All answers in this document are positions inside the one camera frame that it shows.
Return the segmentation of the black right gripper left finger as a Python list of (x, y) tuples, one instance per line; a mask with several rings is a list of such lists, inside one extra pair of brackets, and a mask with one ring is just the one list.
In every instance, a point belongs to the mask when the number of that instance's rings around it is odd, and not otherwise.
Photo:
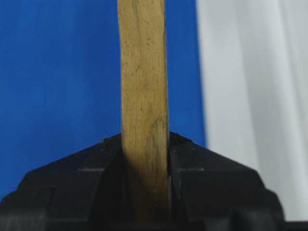
[(3, 231), (128, 231), (121, 136), (34, 169), (0, 203)]

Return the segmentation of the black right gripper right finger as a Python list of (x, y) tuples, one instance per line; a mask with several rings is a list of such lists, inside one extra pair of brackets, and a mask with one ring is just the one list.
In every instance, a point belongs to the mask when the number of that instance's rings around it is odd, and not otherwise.
[(278, 196), (250, 167), (176, 134), (170, 134), (170, 173), (175, 208), (206, 231), (283, 231)]

